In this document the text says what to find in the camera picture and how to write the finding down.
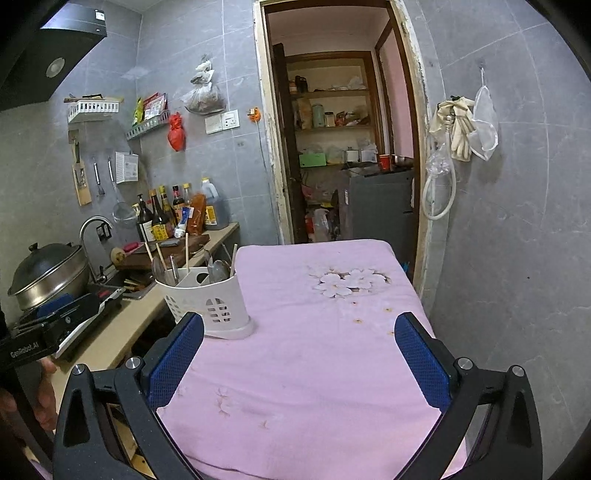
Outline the left hand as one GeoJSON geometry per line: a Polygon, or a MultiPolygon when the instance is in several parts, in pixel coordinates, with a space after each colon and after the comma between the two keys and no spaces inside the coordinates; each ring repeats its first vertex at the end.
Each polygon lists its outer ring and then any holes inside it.
{"type": "Polygon", "coordinates": [[[56,397],[51,383],[56,365],[49,357],[23,366],[17,375],[36,420],[46,432],[53,432],[57,424],[56,397]]]}

